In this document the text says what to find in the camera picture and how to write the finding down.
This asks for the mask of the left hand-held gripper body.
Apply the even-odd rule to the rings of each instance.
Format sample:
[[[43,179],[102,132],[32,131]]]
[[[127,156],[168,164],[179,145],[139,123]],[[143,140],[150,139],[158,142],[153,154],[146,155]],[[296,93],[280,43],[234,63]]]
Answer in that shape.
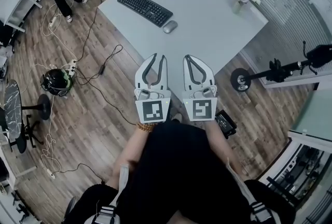
[[[170,90],[134,90],[136,109],[141,123],[165,122],[171,102]]]

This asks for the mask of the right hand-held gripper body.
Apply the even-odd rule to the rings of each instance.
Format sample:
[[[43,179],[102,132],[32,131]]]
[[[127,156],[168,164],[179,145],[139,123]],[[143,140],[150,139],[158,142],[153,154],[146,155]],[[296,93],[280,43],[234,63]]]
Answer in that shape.
[[[183,92],[183,103],[190,121],[210,121],[215,119],[216,92],[216,85],[204,87],[201,90]]]

